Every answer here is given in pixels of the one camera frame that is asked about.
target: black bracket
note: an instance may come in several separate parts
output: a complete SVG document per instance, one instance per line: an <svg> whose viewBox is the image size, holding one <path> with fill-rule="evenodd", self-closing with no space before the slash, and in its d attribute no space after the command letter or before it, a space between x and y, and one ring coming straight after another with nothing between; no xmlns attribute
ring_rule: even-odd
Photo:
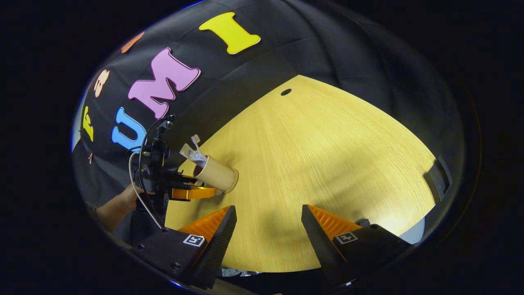
<svg viewBox="0 0 524 295"><path fill-rule="evenodd" d="M362 226L362 227L366 227L368 225L371 225L371 223L369 223L369 219L361 219L359 221L356 222L358 225Z"/></svg>
<svg viewBox="0 0 524 295"><path fill-rule="evenodd" d="M453 184L450 170L442 156L439 156L429 171L424 174L424 179L431 189L436 205L444 199L444 196Z"/></svg>
<svg viewBox="0 0 524 295"><path fill-rule="evenodd" d="M210 241L164 228L131 252L174 280L204 290L213 288L235 225L236 210L232 205Z"/></svg>
<svg viewBox="0 0 524 295"><path fill-rule="evenodd" d="M366 219L361 223L366 222L363 228L329 240L307 205L302 206L304 229L328 283L337 290L372 275L411 246L377 224Z"/></svg>

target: foam letter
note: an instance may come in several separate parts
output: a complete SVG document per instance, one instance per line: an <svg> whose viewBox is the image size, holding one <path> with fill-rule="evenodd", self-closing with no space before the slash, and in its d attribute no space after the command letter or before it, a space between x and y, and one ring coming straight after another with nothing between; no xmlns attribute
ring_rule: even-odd
<svg viewBox="0 0 524 295"><path fill-rule="evenodd" d="M138 34L136 37L134 37L128 43L126 43L126 45L122 46L122 49L120 50L120 52L122 52L122 53L127 52L131 48L131 46L133 46L133 44L136 43L136 41L138 41L140 38L142 38L142 35L144 33L145 32L142 32L142 33Z"/></svg>
<svg viewBox="0 0 524 295"><path fill-rule="evenodd" d="M111 132L111 140L113 140L114 143L118 143L126 149L142 145L142 141L144 141L144 137L146 137L146 129L144 129L140 123L135 121L135 119L126 115L124 108L119 108L116 112L116 123L126 124L129 128L133 129L136 132L136 139L129 139L118 131L118 127L113 127L113 131Z"/></svg>
<svg viewBox="0 0 524 295"><path fill-rule="evenodd" d="M246 32L234 19L234 12L226 12L203 23L199 30L211 30L227 44L227 53L236 54L260 42L260 36Z"/></svg>
<svg viewBox="0 0 524 295"><path fill-rule="evenodd" d="M94 130L93 130L93 127L91 126L91 118L89 118L88 111L89 111L89 108L85 106L84 119L82 120L82 127L88 133L91 141L93 141Z"/></svg>
<svg viewBox="0 0 524 295"><path fill-rule="evenodd" d="M162 118L169 109L166 102L159 103L153 98L174 100L174 92L169 87L167 79L175 84L177 91L182 91L191 85L200 75L199 69L191 69L172 57L171 49L162 50L151 61L151 69L155 79L153 81L138 80L131 86L127 97L136 98L155 113L155 118Z"/></svg>
<svg viewBox="0 0 524 295"><path fill-rule="evenodd" d="M108 70L103 70L101 73L100 73L100 76L99 78L96 80L96 83L95 83L95 97L98 97L100 96L100 92L102 92L102 87L104 86L105 82L107 81L107 79L109 78L109 73L111 71L108 71Z"/></svg>

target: paper cup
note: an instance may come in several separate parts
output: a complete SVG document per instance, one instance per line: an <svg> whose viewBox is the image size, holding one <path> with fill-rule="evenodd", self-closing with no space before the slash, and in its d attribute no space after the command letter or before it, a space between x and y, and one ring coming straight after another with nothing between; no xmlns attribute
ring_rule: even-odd
<svg viewBox="0 0 524 295"><path fill-rule="evenodd" d="M209 155L205 156L208 160L204 168L196 166L193 177L224 191L224 194L232 191L238 182L238 170L229 168Z"/></svg>

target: pink letter m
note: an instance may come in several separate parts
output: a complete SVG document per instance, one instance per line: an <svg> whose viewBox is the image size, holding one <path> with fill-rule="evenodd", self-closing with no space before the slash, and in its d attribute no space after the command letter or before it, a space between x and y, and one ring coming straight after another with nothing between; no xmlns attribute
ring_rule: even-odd
<svg viewBox="0 0 524 295"><path fill-rule="evenodd" d="M163 49L151 61L151 69L155 79L153 81L135 81L127 95L128 99L136 98L153 111L156 119L162 118L167 113L169 105L166 102L159 103L154 98L174 100L174 92L169 87L167 79L171 80L175 84L176 90L180 92L191 85L200 75L199 69L187 67L174 58L170 52L170 48Z"/></svg>

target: round table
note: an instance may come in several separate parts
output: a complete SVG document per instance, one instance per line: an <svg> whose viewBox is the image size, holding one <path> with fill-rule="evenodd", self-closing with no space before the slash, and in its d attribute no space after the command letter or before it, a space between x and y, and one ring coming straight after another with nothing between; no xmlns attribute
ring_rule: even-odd
<svg viewBox="0 0 524 295"><path fill-rule="evenodd" d="M351 222L367 218L395 235L435 205L423 177L435 157L415 135L368 102L304 76L257 100L201 150L237 169L238 183L226 195L170 201L166 226L179 229L235 205L224 267L320 267L301 223L303 204ZM194 166L186 161L179 171L191 175Z"/></svg>

